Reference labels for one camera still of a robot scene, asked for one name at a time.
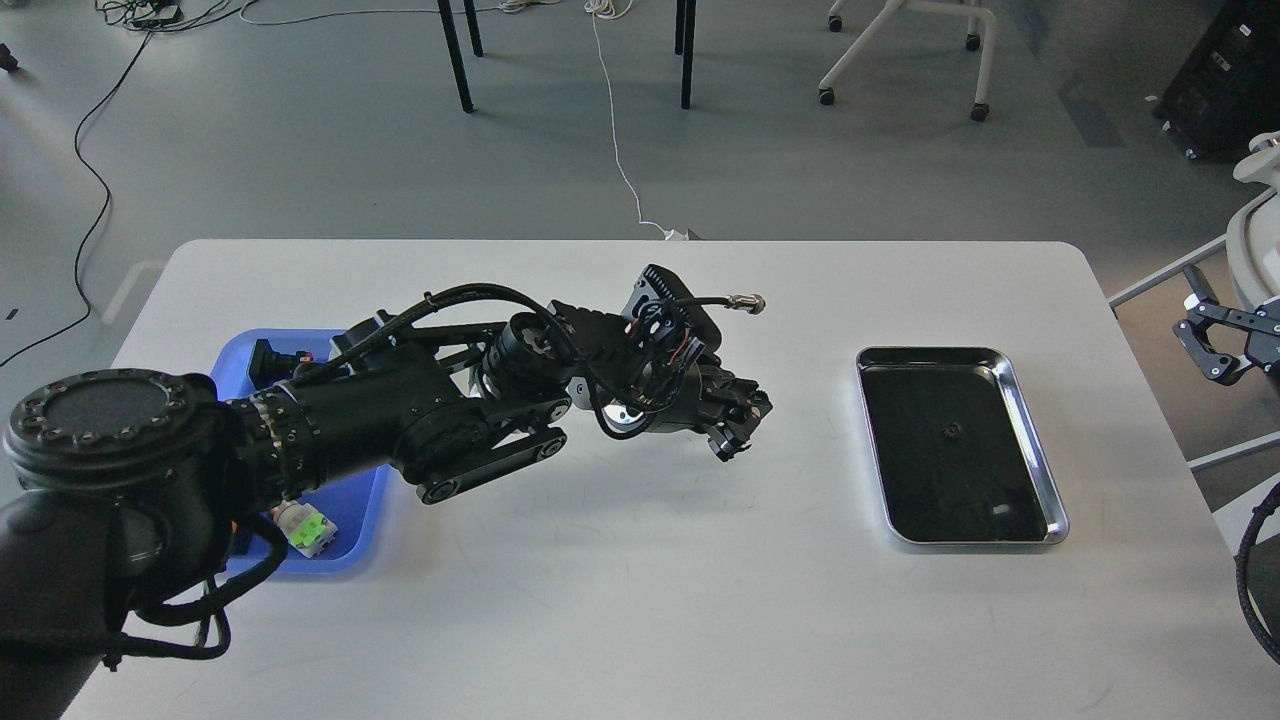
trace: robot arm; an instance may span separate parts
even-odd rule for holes
[[[506,323],[415,327],[480,300],[525,311]],[[553,423],[572,405],[609,437],[687,429],[730,460],[772,405],[758,383],[721,366],[707,305],[755,314],[764,301],[695,297],[657,265],[620,314],[468,284],[398,315],[379,311],[334,337],[337,355],[324,364],[273,363],[260,347],[251,366],[264,387],[243,398],[219,402],[205,375],[138,369],[32,392],[4,438],[27,492],[0,509],[0,716],[60,715],[100,661],[225,652],[224,609],[287,551],[260,512],[353,471],[389,462],[424,503],[440,502],[556,455],[566,434]],[[292,377],[271,378],[280,368]],[[453,380],[462,373],[468,392]],[[218,585],[233,523],[271,552]],[[200,600],[168,603],[201,583]],[[197,641],[127,635],[129,612],[198,623]]]

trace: blue tray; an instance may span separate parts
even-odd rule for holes
[[[214,363],[210,377],[218,383],[218,398],[244,397],[253,392],[248,380],[248,357],[253,342],[259,338],[270,341],[276,352],[289,355],[307,350],[316,359],[329,356],[329,338],[342,331],[317,329],[271,329],[246,331],[233,337]],[[338,534],[332,543],[315,557],[307,559],[294,548],[280,564],[278,573],[326,574],[351,568],[369,550],[381,511],[383,488],[387,486],[387,465],[374,470],[332,482],[325,487],[303,493],[300,502],[310,502],[338,525]],[[239,573],[257,564],[266,556],[266,542],[255,537],[243,555],[232,555],[227,560],[227,570]]]

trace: white cable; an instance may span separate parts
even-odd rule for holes
[[[518,13],[530,5],[556,5],[561,0],[502,0],[498,9],[508,15]]]
[[[660,229],[663,236],[669,238],[672,237],[672,233],[675,231],[668,231],[667,228],[659,225],[658,223],[653,223],[644,219],[644,211],[640,210],[640,193],[636,192],[636,187],[631,184],[631,181],[627,178],[627,172],[622,169],[622,155],[621,150],[618,150],[618,120],[613,113],[613,82],[609,81],[609,68],[604,64],[604,47],[600,46],[600,31],[595,27],[596,17],[598,15],[595,15],[594,13],[591,14],[591,32],[595,33],[595,51],[600,56],[600,69],[604,70],[604,85],[609,88],[609,126],[613,129],[613,161],[618,165],[618,172],[622,173],[622,182],[627,183],[627,187],[631,188],[631,196],[636,199],[636,222],[639,222],[641,225],[653,225]]]
[[[627,6],[620,13],[617,8],[613,6],[613,0],[586,0],[582,9],[590,13],[593,18],[600,18],[602,20],[616,20],[622,15],[631,12],[631,5],[635,5],[636,0],[627,0]]]
[[[520,10],[524,10],[526,5],[554,5],[556,3],[559,3],[559,1],[561,0],[506,0],[504,3],[502,3],[499,5],[494,5],[492,8],[476,8],[476,12],[477,13],[488,13],[488,12],[492,12],[492,10],[502,10],[503,13],[511,14],[511,13],[518,13]],[[311,15],[311,17],[306,17],[306,18],[294,18],[292,20],[251,20],[251,19],[248,19],[244,15],[244,10],[250,5],[256,5],[257,3],[259,3],[259,0],[244,0],[244,4],[241,5],[239,18],[242,20],[244,20],[246,23],[251,24],[251,26],[292,26],[292,24],[306,23],[306,22],[311,22],[311,20],[321,20],[324,18],[339,18],[339,17],[343,17],[343,15],[379,15],[379,14],[388,14],[388,13],[434,13],[436,15],[440,14],[440,10],[438,10],[438,9],[429,9],[429,8],[398,8],[398,9],[389,9],[389,10],[340,10],[340,12],[337,12],[337,13],[325,13],[323,15]],[[511,6],[518,5],[518,8],[507,9],[507,5],[511,5]],[[461,15],[462,13],[456,10],[453,14],[454,15]]]

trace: gray floor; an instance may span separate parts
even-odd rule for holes
[[[817,102],[818,79],[879,3],[850,3],[841,35],[826,29],[824,0],[703,3],[689,111],[672,3],[636,0],[599,32],[646,219],[707,238],[1065,241],[1114,292],[1220,234],[1261,190],[1234,182],[1230,165],[1188,163],[1149,114],[1147,97],[1220,4],[991,0],[1004,35],[986,124],[968,119],[977,56],[954,18],[895,20],[831,108]],[[392,5],[262,0],[248,15]],[[636,223],[613,164],[577,0],[484,13],[481,31],[488,55],[467,55],[474,115],[458,109],[430,14],[233,18],[156,37],[83,143],[115,192],[83,266],[99,314],[0,369],[0,406],[108,365],[156,263],[192,238],[660,237]],[[70,268],[102,192],[72,132],[141,36],[83,1],[28,0],[0,5],[0,41],[24,67],[0,78],[0,318],[18,310],[0,320],[6,356],[79,313]],[[1206,268],[1225,293],[1222,263]],[[1184,295],[1169,282],[1119,319],[1190,457],[1270,432],[1280,401],[1260,377],[1233,388],[1199,378],[1169,332]],[[198,325],[216,309],[193,297],[192,311]],[[1267,478],[1276,459],[1202,473],[1208,506]],[[12,475],[0,486],[0,498],[13,495]],[[1274,574],[1272,546],[1261,552]]]

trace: stainless steel tray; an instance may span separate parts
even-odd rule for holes
[[[1062,542],[1066,510],[1007,357],[986,347],[868,347],[858,377],[899,538]]]

